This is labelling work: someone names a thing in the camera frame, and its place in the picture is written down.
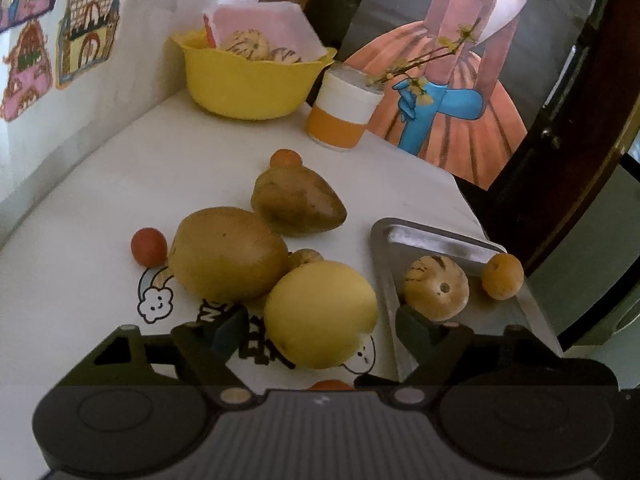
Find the striped pepino melon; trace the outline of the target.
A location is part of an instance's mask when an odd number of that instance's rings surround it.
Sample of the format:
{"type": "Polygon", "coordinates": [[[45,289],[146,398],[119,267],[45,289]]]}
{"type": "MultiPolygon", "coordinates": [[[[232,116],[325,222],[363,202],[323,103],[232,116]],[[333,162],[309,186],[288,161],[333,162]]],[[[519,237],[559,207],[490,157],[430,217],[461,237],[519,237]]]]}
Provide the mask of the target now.
{"type": "Polygon", "coordinates": [[[237,30],[225,39],[220,50],[239,55],[249,61],[267,61],[270,59],[270,43],[257,29],[237,30]]]}
{"type": "Polygon", "coordinates": [[[423,256],[411,263],[404,276],[406,304],[432,322],[459,314],[470,299],[466,274],[445,256],[423,256]]]}

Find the large brown pear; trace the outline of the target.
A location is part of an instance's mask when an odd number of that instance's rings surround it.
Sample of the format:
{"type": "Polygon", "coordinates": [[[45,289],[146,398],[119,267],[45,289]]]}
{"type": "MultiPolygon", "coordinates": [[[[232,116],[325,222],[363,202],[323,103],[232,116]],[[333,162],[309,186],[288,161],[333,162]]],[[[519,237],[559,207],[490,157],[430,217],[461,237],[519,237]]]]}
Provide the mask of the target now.
{"type": "Polygon", "coordinates": [[[254,212],[205,208],[180,222],[168,268],[202,299],[250,301],[268,294],[288,272],[288,248],[254,212]]]}

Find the brownish orange round fruit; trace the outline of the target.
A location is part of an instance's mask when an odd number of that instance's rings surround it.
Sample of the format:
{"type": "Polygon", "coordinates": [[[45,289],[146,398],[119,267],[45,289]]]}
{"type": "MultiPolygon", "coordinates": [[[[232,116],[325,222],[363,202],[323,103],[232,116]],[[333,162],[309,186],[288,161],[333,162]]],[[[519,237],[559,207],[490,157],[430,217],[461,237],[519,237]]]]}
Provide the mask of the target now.
{"type": "Polygon", "coordinates": [[[524,284],[524,270],[520,260],[511,254],[495,254],[482,271],[482,286],[495,300],[514,297],[524,284]]]}

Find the yellow lemon fruit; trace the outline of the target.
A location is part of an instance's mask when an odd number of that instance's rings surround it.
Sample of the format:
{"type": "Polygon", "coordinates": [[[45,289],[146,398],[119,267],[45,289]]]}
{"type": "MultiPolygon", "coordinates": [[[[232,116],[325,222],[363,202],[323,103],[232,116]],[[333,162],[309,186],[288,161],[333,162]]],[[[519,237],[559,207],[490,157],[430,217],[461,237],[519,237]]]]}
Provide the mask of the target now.
{"type": "Polygon", "coordinates": [[[350,359],[377,322],[378,300],[367,279],[329,260],[288,272],[264,307],[268,339],[285,359],[312,370],[350,359]]]}

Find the red cherry tomato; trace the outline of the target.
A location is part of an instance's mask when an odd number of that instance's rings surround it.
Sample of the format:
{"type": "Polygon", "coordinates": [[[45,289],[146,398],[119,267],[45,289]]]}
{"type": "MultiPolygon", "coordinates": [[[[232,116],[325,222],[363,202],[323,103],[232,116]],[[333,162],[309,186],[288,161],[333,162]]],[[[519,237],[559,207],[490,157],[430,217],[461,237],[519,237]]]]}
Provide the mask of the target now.
{"type": "Polygon", "coordinates": [[[130,242],[131,255],[140,266],[161,266],[167,257],[167,242],[163,233],[154,228],[137,230],[130,242]]]}

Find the small brown kiwi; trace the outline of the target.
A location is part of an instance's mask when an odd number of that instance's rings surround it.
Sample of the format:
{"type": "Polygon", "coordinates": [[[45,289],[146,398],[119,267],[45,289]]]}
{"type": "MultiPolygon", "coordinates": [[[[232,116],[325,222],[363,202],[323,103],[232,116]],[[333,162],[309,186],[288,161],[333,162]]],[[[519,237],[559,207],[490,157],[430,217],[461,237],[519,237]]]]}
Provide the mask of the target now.
{"type": "Polygon", "coordinates": [[[323,261],[324,258],[314,249],[311,248],[303,248],[296,250],[296,252],[290,252],[288,254],[288,270],[293,271],[294,269],[303,266],[304,264],[314,263],[318,261],[323,261]]]}

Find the small orange kumquat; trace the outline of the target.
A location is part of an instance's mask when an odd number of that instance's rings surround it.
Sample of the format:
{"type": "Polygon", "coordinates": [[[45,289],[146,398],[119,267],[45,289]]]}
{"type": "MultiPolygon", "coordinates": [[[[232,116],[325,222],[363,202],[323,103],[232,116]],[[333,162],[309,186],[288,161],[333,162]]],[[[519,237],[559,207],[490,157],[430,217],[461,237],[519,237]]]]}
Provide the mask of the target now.
{"type": "Polygon", "coordinates": [[[269,161],[270,167],[298,167],[303,165],[303,159],[300,155],[288,148],[280,148],[275,151],[269,161]]]}

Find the small orange tangerine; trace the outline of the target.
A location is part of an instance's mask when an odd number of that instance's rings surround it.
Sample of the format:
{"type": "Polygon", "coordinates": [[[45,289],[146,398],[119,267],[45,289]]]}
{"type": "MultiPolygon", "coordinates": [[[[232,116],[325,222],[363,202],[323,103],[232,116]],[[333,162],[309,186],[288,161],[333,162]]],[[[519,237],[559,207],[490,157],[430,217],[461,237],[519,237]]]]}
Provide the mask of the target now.
{"type": "Polygon", "coordinates": [[[315,382],[308,391],[352,391],[354,387],[338,379],[325,379],[315,382]]]}

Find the white orange cup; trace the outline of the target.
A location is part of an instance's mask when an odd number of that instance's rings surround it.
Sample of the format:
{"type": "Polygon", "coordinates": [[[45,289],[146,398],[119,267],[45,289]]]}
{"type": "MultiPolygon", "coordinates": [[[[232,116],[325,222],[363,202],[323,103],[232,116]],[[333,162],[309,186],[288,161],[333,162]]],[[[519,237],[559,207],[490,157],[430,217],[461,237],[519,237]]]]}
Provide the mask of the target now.
{"type": "Polygon", "coordinates": [[[323,75],[306,131],[328,148],[351,150],[362,138],[383,96],[384,87],[370,84],[369,76],[361,70],[334,64],[323,75]]]}

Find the yellow plastic bowl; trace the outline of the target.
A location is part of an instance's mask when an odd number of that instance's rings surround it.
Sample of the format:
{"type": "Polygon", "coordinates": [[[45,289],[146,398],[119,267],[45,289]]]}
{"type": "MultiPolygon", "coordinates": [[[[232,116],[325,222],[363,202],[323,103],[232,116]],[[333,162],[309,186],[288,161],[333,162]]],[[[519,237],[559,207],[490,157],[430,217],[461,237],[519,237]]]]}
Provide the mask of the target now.
{"type": "Polygon", "coordinates": [[[312,62],[249,61],[209,47],[203,29],[171,39],[183,53],[192,100],[211,113],[241,120],[274,119],[295,112],[336,55],[329,48],[312,62]]]}

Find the yellow flower twig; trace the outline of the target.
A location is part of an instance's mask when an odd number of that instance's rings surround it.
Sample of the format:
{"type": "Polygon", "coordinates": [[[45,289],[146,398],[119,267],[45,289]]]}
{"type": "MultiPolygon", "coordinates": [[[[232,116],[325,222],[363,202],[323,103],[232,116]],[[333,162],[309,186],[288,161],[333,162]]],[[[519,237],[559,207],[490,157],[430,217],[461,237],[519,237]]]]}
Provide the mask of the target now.
{"type": "Polygon", "coordinates": [[[386,67],[383,73],[378,75],[369,75],[367,86],[370,88],[382,86],[382,84],[386,84],[386,82],[402,76],[402,82],[406,82],[408,84],[407,89],[416,98],[416,102],[418,104],[433,104],[434,99],[426,90],[428,79],[425,76],[412,76],[411,71],[414,68],[435,63],[443,58],[452,58],[453,56],[460,54],[463,48],[468,44],[476,44],[476,29],[481,21],[481,18],[477,18],[472,25],[459,24],[458,38],[456,40],[452,40],[446,36],[439,36],[437,38],[437,48],[428,50],[424,54],[420,54],[415,58],[410,58],[410,60],[398,58],[392,65],[386,67]]]}

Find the girl in dress poster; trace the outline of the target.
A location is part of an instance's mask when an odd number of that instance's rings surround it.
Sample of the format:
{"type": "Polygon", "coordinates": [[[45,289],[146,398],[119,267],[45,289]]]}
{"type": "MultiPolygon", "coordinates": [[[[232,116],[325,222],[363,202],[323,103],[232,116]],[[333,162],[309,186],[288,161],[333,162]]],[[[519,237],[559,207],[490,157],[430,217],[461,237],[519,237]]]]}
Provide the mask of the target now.
{"type": "Polygon", "coordinates": [[[471,182],[482,190],[497,179],[552,100],[576,53],[582,25],[596,0],[428,0],[424,14],[356,40],[347,60],[370,75],[398,58],[437,48],[437,38],[458,38],[458,25],[482,21],[476,44],[458,55],[414,68],[428,79],[434,99],[420,105],[402,82],[385,84],[369,122],[380,138],[471,182]]]}

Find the striped pepino melon in bowl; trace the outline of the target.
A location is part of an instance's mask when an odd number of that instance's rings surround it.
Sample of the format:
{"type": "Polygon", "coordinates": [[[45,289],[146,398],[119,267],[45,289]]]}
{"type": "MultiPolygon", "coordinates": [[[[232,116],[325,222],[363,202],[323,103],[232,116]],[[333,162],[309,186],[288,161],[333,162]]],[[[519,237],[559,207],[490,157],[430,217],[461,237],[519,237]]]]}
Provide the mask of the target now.
{"type": "Polygon", "coordinates": [[[220,50],[239,55],[249,61],[267,61],[270,59],[270,43],[257,29],[237,30],[225,39],[220,50]]]}

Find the pink white foam tray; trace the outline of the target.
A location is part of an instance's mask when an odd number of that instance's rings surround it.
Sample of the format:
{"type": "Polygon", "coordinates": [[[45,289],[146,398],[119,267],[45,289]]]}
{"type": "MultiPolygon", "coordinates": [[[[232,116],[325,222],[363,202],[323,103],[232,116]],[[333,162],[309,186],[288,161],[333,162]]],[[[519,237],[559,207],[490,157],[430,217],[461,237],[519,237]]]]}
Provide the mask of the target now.
{"type": "Polygon", "coordinates": [[[268,39],[270,51],[292,49],[302,62],[318,61],[328,53],[297,3],[218,4],[203,12],[203,22],[208,44],[218,50],[232,32],[257,29],[268,39]]]}

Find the house drawings paper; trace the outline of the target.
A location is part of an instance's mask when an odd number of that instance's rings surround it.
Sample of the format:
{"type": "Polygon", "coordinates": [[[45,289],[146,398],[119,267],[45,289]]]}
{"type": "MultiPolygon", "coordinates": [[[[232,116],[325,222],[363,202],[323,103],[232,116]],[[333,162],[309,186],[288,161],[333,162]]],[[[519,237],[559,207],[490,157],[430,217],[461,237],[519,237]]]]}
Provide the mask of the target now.
{"type": "Polygon", "coordinates": [[[1,0],[2,32],[17,30],[2,56],[1,118],[13,122],[51,89],[108,61],[119,21],[120,0],[1,0]]]}

